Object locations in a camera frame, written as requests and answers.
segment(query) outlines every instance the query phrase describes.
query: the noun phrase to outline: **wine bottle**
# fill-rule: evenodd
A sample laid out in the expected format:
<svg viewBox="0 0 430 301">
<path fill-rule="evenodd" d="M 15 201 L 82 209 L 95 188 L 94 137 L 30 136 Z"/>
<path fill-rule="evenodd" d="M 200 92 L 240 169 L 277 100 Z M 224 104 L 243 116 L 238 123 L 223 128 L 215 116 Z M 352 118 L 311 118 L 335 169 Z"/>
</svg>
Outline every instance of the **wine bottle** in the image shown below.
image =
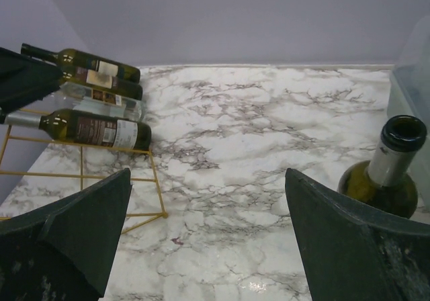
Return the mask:
<svg viewBox="0 0 430 301">
<path fill-rule="evenodd" d="M 49 115 L 16 111 L 3 116 L 3 124 L 38 128 L 53 140 L 116 148 L 148 150 L 151 128 L 110 116 L 63 108 Z"/>
<path fill-rule="evenodd" d="M 98 91 L 109 91 L 138 101 L 142 99 L 142 86 L 139 84 L 71 65 L 63 66 L 61 70 L 63 77 L 60 82 L 62 84 L 70 81 Z"/>
<path fill-rule="evenodd" d="M 22 44 L 21 54 L 45 60 L 60 67 L 64 65 L 73 65 L 135 83 L 138 83 L 140 80 L 140 71 L 136 67 L 99 57 L 94 54 L 88 54 L 80 50 L 64 49 L 60 52 L 52 52 L 30 46 L 29 44 Z"/>
<path fill-rule="evenodd" d="M 427 128 L 413 116 L 399 115 L 384 125 L 371 161 L 362 161 L 342 175 L 338 192 L 391 214 L 410 218 L 418 193 L 406 173 L 424 145 Z"/>
</svg>

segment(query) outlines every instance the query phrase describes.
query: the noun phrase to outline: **marble countertop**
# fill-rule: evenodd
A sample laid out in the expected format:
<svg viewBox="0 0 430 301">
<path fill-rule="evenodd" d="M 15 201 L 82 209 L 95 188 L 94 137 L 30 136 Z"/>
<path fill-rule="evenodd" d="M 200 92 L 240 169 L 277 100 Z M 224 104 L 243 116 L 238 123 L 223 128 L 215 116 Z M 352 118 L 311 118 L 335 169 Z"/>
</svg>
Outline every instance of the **marble countertop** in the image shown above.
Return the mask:
<svg viewBox="0 0 430 301">
<path fill-rule="evenodd" d="M 169 217 L 121 237 L 104 300 L 311 300 L 285 171 L 296 168 L 335 189 L 347 167 L 369 159 L 386 121 L 388 73 L 143 68 Z M 151 172 L 142 156 L 87 149 L 85 159 L 86 174 Z M 50 145 L 30 170 L 78 173 L 79 151 Z M 47 179 L 24 177 L 0 214 L 16 216 L 79 190 L 79 180 Z M 158 210 L 154 184 L 135 183 L 129 211 Z M 415 218 L 428 215 L 420 202 Z"/>
</svg>

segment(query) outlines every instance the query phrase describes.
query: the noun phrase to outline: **lavender wall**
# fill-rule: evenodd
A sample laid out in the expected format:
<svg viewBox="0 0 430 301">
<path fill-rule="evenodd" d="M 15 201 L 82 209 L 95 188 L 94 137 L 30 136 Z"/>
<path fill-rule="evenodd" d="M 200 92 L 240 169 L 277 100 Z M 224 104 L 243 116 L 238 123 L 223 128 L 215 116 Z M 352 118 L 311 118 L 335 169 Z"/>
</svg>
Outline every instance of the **lavender wall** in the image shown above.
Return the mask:
<svg viewBox="0 0 430 301">
<path fill-rule="evenodd" d="M 88 47 L 136 65 L 391 63 L 430 0 L 54 0 Z"/>
<path fill-rule="evenodd" d="M 0 0 L 0 22 L 0 46 L 16 52 L 19 52 L 22 42 L 52 49 L 67 46 L 87 48 L 52 0 Z M 47 98 L 32 107 L 50 111 L 58 107 L 58 102 Z M 6 127 L 0 126 L 1 142 L 5 131 Z M 35 137 L 40 135 L 37 130 L 19 128 L 15 129 L 15 134 Z M 11 141 L 1 168 L 27 171 L 45 147 L 45 144 Z M 0 176 L 0 203 L 20 178 Z"/>
</svg>

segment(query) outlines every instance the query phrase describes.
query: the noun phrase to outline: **plastic container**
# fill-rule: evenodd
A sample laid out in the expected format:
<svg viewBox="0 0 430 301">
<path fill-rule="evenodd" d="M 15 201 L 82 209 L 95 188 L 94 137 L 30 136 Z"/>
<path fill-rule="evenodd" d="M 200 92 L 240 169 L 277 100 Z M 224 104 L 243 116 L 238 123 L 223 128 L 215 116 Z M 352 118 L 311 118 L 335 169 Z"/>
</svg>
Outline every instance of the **plastic container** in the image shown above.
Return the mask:
<svg viewBox="0 0 430 301">
<path fill-rule="evenodd" d="M 408 114 L 421 119 L 430 132 L 430 16 L 414 28 L 400 60 L 390 75 L 389 118 Z M 430 134 L 417 153 L 409 173 L 424 204 L 430 208 Z"/>
<path fill-rule="evenodd" d="M 94 114 L 126 118 L 140 122 L 145 113 L 142 101 L 136 101 L 107 91 L 98 91 L 90 87 L 66 82 L 61 85 L 62 93 L 73 98 L 73 109 Z"/>
</svg>

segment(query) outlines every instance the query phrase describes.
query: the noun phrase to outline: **wire frame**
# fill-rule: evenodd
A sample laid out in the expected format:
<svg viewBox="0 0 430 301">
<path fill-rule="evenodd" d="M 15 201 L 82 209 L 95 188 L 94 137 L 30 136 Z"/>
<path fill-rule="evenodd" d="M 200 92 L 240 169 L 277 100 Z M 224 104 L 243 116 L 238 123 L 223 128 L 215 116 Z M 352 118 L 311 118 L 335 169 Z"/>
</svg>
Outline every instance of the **wire frame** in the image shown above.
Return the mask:
<svg viewBox="0 0 430 301">
<path fill-rule="evenodd" d="M 49 113 L 36 111 L 36 110 L 26 110 L 22 109 L 21 111 L 24 112 L 30 112 L 30 113 L 36 113 L 36 114 L 42 114 L 46 115 Z M 144 222 L 139 222 L 138 224 L 135 224 L 134 226 L 131 226 L 129 228 L 125 228 L 121 234 L 125 234 L 126 232 L 130 232 L 131 230 L 134 230 L 138 227 L 141 227 L 145 224 L 148 224 L 149 222 L 152 222 L 160 217 L 167 218 L 168 213 L 166 212 L 166 209 L 164 207 L 163 197 L 161 195 L 161 189 L 159 180 L 157 177 L 157 171 L 155 169 L 154 164 L 154 157 L 151 150 L 145 151 L 145 150 L 135 150 L 133 148 L 115 148 L 115 147 L 108 147 L 108 146 L 96 146 L 96 145 L 90 145 L 90 144 L 77 144 L 77 143 L 69 143 L 69 142 L 61 142 L 61 141 L 55 141 L 55 140 L 44 140 L 41 138 L 30 138 L 25 136 L 14 136 L 11 135 L 12 131 L 12 125 L 9 125 L 6 131 L 5 140 L 3 141 L 3 145 L 0 150 L 0 175 L 29 175 L 29 176 L 36 176 L 36 177 L 63 177 L 63 178 L 76 178 L 80 179 L 81 182 L 81 190 L 83 189 L 83 181 L 84 179 L 104 179 L 106 176 L 103 175 L 84 175 L 83 172 L 83 148 L 97 148 L 100 150 L 111 150 L 111 151 L 118 151 L 118 152 L 126 152 L 126 153 L 139 153 L 148 155 L 151 168 L 153 170 L 153 178 L 139 178 L 139 177 L 132 177 L 132 181 L 144 181 L 144 182 L 153 182 L 157 188 L 157 193 L 160 201 L 160 212 L 152 212 L 152 213 L 138 213 L 138 214 L 127 214 L 126 217 L 150 217 L 149 219 L 145 220 Z M 7 144 L 9 140 L 22 140 L 22 141 L 30 141 L 30 142 L 41 142 L 41 143 L 52 143 L 52 144 L 61 144 L 61 145 L 69 145 L 69 146 L 78 146 L 79 147 L 79 153 L 80 153 L 80 174 L 79 175 L 73 175 L 73 174 L 67 174 L 67 173 L 42 173 L 42 172 L 23 172 L 23 171 L 6 171 L 1 169 L 1 164 L 3 162 L 3 157 L 5 155 L 5 151 L 7 148 Z M 8 220 L 11 217 L 0 217 L 0 220 Z"/>
</svg>

